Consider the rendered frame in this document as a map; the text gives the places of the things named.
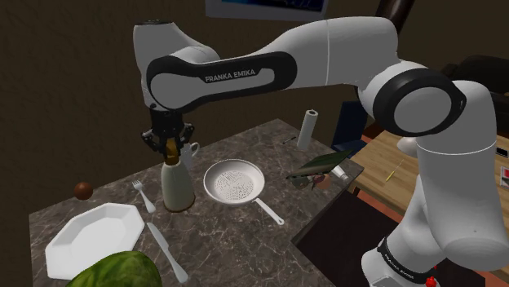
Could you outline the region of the cream bottle with brown neck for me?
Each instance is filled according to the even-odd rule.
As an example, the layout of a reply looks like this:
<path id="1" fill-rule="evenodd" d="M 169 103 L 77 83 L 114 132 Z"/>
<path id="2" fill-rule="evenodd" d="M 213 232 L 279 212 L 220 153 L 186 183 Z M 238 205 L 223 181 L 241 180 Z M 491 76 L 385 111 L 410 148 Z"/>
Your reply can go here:
<path id="1" fill-rule="evenodd" d="M 161 170 L 163 203 L 171 213 L 183 212 L 196 200 L 192 180 L 187 167 L 179 158 L 174 138 L 166 141 L 165 152 Z"/>

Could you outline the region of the wall picture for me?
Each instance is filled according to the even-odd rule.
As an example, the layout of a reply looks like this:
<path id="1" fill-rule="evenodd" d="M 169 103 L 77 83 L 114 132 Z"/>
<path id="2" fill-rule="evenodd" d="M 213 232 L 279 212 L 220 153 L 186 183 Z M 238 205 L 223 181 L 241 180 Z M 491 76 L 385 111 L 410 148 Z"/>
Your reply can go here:
<path id="1" fill-rule="evenodd" d="M 329 0 L 205 0 L 206 15 L 215 18 L 323 20 Z"/>

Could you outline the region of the blue chair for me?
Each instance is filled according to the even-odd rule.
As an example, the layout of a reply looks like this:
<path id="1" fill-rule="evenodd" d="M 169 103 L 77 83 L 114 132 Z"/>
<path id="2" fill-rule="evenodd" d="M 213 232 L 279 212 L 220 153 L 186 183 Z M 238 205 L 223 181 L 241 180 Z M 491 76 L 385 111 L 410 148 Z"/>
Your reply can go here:
<path id="1" fill-rule="evenodd" d="M 332 149 L 339 152 L 351 150 L 347 157 L 353 157 L 366 145 L 361 139 L 366 122 L 367 113 L 360 101 L 344 101 L 334 132 Z"/>

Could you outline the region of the wooden table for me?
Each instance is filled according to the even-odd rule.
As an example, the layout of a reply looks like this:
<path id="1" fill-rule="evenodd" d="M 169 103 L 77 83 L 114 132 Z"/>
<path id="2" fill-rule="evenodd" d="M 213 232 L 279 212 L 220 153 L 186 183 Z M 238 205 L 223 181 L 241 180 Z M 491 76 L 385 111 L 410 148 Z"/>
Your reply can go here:
<path id="1" fill-rule="evenodd" d="M 508 265 L 509 215 L 495 182 L 495 140 L 458 154 L 419 148 L 416 158 L 398 150 L 397 140 L 383 132 L 352 158 L 364 168 L 357 187 L 404 215 L 387 238 L 396 260 L 414 272 L 446 258 L 477 271 Z"/>

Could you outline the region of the brown ball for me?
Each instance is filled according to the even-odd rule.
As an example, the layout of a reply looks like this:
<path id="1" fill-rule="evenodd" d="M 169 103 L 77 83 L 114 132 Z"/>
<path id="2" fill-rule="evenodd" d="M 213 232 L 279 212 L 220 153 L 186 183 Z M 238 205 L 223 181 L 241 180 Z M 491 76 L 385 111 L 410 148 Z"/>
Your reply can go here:
<path id="1" fill-rule="evenodd" d="M 86 201 L 93 195 L 93 187 L 86 182 L 78 183 L 73 189 L 73 195 L 80 201 Z"/>

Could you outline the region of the white octagonal plate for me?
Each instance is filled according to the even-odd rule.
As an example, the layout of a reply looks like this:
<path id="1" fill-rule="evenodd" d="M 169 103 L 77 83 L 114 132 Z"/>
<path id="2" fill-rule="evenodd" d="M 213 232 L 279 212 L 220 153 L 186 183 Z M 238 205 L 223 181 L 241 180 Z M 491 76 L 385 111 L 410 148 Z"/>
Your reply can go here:
<path id="1" fill-rule="evenodd" d="M 134 205 L 105 203 L 74 216 L 46 246 L 47 275 L 71 280 L 102 258 L 133 250 L 144 226 Z"/>

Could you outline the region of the green watermelon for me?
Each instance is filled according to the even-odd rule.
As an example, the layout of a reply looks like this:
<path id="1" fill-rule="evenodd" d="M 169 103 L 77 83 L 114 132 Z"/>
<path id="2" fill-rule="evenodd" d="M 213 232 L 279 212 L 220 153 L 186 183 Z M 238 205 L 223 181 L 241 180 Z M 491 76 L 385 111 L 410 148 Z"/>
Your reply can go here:
<path id="1" fill-rule="evenodd" d="M 66 287 L 162 287 L 155 263 L 139 251 L 111 254 L 76 275 Z"/>

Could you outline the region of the green book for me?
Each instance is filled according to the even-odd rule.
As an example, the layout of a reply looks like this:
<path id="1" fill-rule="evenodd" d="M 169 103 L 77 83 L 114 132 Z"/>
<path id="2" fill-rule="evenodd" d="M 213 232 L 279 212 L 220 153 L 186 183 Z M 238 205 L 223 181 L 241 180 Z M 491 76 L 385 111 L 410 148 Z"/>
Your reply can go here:
<path id="1" fill-rule="evenodd" d="M 349 149 L 315 157 L 310 162 L 289 174 L 286 179 L 308 177 L 317 174 L 328 174 L 351 153 L 352 150 Z"/>

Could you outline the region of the white fork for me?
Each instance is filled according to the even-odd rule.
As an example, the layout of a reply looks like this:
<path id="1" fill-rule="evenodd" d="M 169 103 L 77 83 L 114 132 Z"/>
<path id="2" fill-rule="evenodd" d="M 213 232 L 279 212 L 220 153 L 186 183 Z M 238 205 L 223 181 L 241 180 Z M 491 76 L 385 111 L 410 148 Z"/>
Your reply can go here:
<path id="1" fill-rule="evenodd" d="M 156 211 L 155 205 L 147 198 L 147 196 L 144 193 L 144 185 L 139 180 L 134 180 L 132 183 L 133 188 L 136 189 L 139 194 L 142 196 L 142 199 L 144 201 L 146 210 L 152 214 Z"/>

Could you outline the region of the white knife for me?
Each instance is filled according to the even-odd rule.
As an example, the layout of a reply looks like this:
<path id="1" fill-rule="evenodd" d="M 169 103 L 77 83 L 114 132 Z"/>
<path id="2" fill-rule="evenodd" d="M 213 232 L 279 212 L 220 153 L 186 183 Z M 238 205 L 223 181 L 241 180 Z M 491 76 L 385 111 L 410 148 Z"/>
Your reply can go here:
<path id="1" fill-rule="evenodd" d="M 189 276 L 188 273 L 178 264 L 175 258 L 172 256 L 169 250 L 169 244 L 162 235 L 162 233 L 158 230 L 158 228 L 153 223 L 147 223 L 149 231 L 153 234 L 154 239 L 159 244 L 162 252 L 167 257 L 177 281 L 181 284 L 188 281 Z"/>

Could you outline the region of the yellow pencil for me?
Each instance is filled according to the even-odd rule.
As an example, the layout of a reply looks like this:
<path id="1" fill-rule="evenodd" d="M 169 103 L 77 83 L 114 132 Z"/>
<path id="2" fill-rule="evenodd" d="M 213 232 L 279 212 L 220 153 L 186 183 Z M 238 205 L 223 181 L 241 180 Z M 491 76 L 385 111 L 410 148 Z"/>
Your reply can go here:
<path id="1" fill-rule="evenodd" d="M 399 164 L 394 168 L 394 170 L 386 177 L 385 182 L 388 182 L 392 178 L 392 176 L 396 173 L 397 169 L 401 166 L 401 164 L 403 163 L 404 160 L 405 159 L 402 159 L 399 162 Z"/>

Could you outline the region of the brown sunglasses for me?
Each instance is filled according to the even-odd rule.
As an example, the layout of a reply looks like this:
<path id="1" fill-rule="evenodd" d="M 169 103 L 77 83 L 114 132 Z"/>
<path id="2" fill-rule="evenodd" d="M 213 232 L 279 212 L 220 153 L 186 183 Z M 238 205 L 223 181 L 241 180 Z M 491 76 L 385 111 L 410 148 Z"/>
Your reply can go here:
<path id="1" fill-rule="evenodd" d="M 307 177 L 292 178 L 291 183 L 297 189 L 304 189 L 311 186 L 311 189 L 327 189 L 330 186 L 330 176 L 327 174 L 319 174 Z"/>

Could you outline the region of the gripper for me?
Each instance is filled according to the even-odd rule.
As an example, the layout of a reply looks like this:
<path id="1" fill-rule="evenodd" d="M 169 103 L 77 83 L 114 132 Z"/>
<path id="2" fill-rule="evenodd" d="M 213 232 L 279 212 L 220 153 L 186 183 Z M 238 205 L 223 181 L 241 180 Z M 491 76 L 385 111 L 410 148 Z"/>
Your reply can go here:
<path id="1" fill-rule="evenodd" d="M 178 137 L 179 152 L 189 143 L 195 127 L 183 122 L 182 113 L 176 110 L 150 110 L 152 129 L 140 134 L 142 140 L 154 151 L 166 155 L 166 139 Z"/>

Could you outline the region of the white mug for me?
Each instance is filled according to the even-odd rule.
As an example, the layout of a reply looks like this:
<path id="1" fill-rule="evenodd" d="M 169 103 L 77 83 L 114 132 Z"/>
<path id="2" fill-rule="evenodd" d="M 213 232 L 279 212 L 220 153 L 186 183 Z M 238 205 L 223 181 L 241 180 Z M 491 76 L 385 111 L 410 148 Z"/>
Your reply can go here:
<path id="1" fill-rule="evenodd" d="M 180 160 L 186 166 L 188 170 L 193 167 L 193 158 L 197 155 L 200 150 L 200 144 L 198 142 L 195 143 L 185 143 L 182 147 Z"/>

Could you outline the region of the white paper towel roll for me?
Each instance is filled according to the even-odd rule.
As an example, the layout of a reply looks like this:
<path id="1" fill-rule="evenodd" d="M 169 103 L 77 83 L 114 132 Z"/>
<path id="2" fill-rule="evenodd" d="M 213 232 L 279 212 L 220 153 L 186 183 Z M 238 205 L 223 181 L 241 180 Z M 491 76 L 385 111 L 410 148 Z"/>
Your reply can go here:
<path id="1" fill-rule="evenodd" d="M 312 132 L 314 131 L 317 118 L 318 112 L 316 110 L 309 109 L 305 112 L 303 123 L 301 125 L 297 141 L 298 149 L 303 151 L 308 149 L 308 145 L 310 144 L 310 141 L 312 139 Z"/>

